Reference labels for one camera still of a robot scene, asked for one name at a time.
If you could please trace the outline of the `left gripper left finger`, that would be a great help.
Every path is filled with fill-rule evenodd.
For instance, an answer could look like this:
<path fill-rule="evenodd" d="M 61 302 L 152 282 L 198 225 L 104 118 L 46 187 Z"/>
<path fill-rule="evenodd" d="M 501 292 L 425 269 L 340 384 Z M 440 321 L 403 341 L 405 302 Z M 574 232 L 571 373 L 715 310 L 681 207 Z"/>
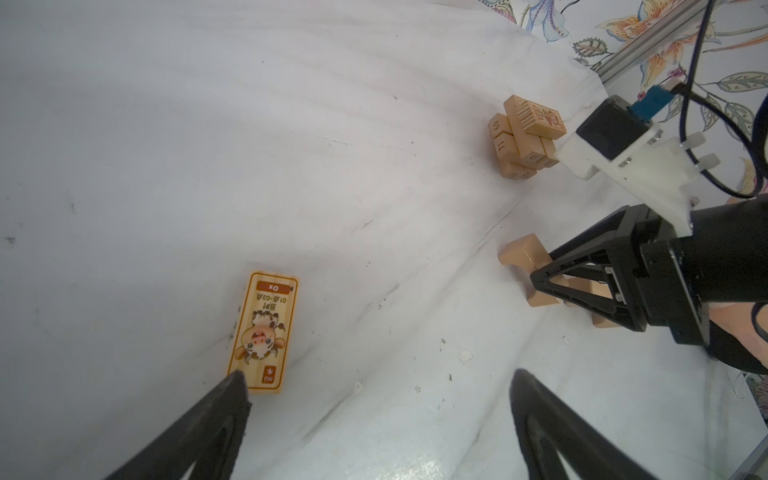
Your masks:
<path fill-rule="evenodd" d="M 228 479 L 251 403 L 244 373 L 229 374 L 111 479 Z"/>

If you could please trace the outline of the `plain wood block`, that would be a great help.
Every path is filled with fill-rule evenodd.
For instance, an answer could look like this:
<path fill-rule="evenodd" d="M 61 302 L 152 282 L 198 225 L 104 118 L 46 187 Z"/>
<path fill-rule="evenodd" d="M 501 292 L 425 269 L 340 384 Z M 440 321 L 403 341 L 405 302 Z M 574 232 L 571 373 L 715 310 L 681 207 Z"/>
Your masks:
<path fill-rule="evenodd" d="M 537 174 L 537 170 L 507 160 L 498 161 L 500 173 L 504 178 L 512 180 L 527 180 Z"/>
<path fill-rule="evenodd" d="M 495 153 L 499 161 L 520 164 L 521 157 L 517 143 L 512 134 L 502 132 L 493 140 Z"/>
<path fill-rule="evenodd" d="M 542 165 L 544 168 L 551 168 L 558 163 L 554 141 L 546 137 L 540 137 L 540 141 L 545 152 Z"/>
<path fill-rule="evenodd" d="M 502 113 L 497 113 L 489 120 L 488 130 L 492 139 L 513 134 L 508 117 Z"/>
<path fill-rule="evenodd" d="M 522 132 L 520 134 L 514 133 L 513 139 L 517 149 L 517 153 L 513 157 L 514 163 L 536 170 L 545 167 L 548 156 L 539 136 Z"/>

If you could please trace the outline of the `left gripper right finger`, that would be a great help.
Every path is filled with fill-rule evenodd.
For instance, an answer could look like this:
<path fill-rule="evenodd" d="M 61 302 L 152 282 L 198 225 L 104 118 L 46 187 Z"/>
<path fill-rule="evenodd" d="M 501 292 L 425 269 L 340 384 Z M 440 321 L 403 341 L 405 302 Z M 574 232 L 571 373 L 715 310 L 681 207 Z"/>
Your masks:
<path fill-rule="evenodd" d="M 565 464 L 581 479 L 651 479 L 525 369 L 515 371 L 509 399 L 531 479 L 567 479 Z"/>

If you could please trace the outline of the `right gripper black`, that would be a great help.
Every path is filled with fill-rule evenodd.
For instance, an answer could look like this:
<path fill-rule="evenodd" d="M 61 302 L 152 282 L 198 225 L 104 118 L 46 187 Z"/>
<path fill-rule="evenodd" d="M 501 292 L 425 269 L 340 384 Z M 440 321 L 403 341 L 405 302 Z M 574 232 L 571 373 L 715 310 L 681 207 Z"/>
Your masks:
<path fill-rule="evenodd" d="M 647 206 L 621 207 L 553 250 L 533 287 L 633 332 L 661 326 L 678 344 L 706 345 L 714 304 L 767 299 L 767 198 L 692 220 L 681 237 Z"/>

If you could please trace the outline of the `printed wood block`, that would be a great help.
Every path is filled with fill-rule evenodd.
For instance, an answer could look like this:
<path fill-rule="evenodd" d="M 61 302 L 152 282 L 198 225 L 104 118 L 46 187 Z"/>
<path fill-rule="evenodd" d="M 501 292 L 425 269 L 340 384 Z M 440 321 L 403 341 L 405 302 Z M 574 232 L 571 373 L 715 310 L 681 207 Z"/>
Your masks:
<path fill-rule="evenodd" d="M 503 105 L 514 133 L 526 133 L 550 140 L 557 140 L 567 133 L 563 118 L 553 108 L 517 95 L 510 96 Z"/>
<path fill-rule="evenodd" d="M 241 372 L 251 393 L 282 390 L 299 286 L 284 274 L 254 271 L 248 278 L 227 372 Z"/>

